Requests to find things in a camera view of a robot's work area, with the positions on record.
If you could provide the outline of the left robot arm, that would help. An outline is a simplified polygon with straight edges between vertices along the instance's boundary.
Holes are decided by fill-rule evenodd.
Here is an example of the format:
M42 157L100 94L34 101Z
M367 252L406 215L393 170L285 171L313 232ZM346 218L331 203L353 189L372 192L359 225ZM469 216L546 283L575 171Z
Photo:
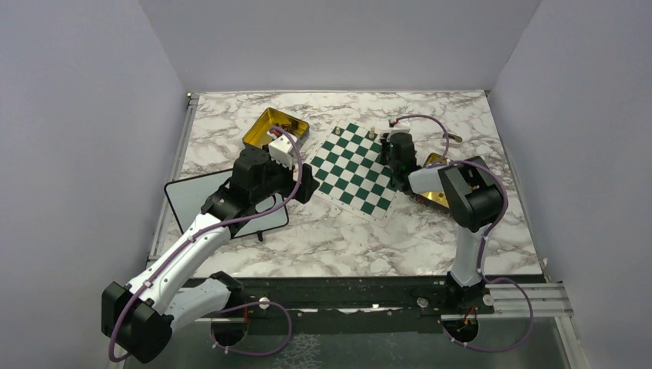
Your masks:
M101 295L101 332L114 363L135 357L146 364L173 333L212 312L241 308L238 282L210 277L182 290L198 267L250 221L290 200L307 203L318 187L297 147L250 147L234 162L231 177L202 205L188 230L154 264L125 284L112 282Z

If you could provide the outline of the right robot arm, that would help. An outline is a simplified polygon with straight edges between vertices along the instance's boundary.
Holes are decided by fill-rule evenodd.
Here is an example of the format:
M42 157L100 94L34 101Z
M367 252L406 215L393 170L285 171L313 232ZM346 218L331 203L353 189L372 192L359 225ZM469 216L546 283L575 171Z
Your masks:
M412 135L384 133L379 162L389 168L390 185L406 195L442 192L457 223L456 255L444 282L444 304L455 313L482 295L481 268L486 232L504 213L499 179L480 156L429 168L416 164Z

